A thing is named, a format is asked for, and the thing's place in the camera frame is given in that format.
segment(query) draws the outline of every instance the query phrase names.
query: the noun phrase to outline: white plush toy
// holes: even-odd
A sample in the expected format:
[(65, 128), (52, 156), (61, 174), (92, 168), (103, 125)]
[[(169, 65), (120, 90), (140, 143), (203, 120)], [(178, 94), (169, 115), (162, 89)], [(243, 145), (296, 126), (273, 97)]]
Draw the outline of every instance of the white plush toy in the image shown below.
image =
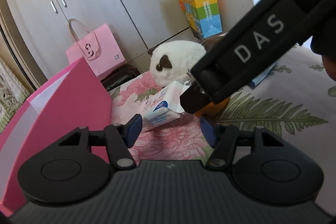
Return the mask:
[(164, 87), (174, 80), (182, 84), (188, 81), (187, 70), (205, 55), (206, 50), (199, 43), (177, 40), (163, 43), (148, 53), (152, 55), (149, 71), (155, 82)]

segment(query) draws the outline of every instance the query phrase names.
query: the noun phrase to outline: plush toy eye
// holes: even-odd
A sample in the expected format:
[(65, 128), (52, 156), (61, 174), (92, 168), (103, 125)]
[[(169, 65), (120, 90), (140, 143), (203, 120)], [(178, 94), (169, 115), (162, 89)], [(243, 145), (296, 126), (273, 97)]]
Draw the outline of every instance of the plush toy eye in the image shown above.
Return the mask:
[(162, 67), (161, 67), (161, 65), (157, 64), (157, 65), (156, 65), (156, 70), (157, 70), (157, 71), (162, 71)]

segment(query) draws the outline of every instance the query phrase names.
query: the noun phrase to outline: ribbed black surface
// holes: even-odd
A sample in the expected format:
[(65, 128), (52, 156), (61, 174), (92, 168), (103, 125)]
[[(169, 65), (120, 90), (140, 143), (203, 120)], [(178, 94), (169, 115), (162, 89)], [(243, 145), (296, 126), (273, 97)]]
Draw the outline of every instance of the ribbed black surface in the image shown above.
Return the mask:
[(200, 161), (142, 161), (118, 172), (98, 195), (80, 204), (26, 204), (15, 224), (323, 224), (330, 220), (314, 203), (265, 206), (239, 193), (224, 173)]

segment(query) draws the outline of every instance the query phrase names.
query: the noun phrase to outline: wardrobe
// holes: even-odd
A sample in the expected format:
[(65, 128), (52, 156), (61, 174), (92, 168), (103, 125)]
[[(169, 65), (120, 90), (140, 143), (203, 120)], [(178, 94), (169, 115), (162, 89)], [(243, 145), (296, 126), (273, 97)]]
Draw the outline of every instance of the wardrobe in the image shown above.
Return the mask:
[[(107, 23), (126, 60), (139, 63), (143, 66), (141, 70), (147, 67), (143, 62), (149, 62), (144, 55), (147, 49), (175, 37), (193, 39), (178, 0), (7, 0), (7, 3), (23, 41), (47, 79), (68, 65), (66, 49), (73, 43), (68, 33), (70, 18), (92, 30)], [(85, 35), (80, 26), (74, 29), (79, 37)]]

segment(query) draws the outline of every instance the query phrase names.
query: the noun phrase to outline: white fluffy fabric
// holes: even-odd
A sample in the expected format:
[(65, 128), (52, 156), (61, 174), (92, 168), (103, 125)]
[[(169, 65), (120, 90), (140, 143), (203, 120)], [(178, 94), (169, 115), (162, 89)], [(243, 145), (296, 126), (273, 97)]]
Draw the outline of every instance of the white fluffy fabric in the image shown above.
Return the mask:
[[(176, 40), (166, 42), (158, 46), (152, 53), (150, 72), (155, 82), (161, 86), (167, 86), (174, 80), (184, 83), (189, 80), (186, 72), (191, 69), (204, 55), (204, 47), (196, 42)], [(163, 68), (157, 71), (163, 55), (167, 55), (172, 68)]]

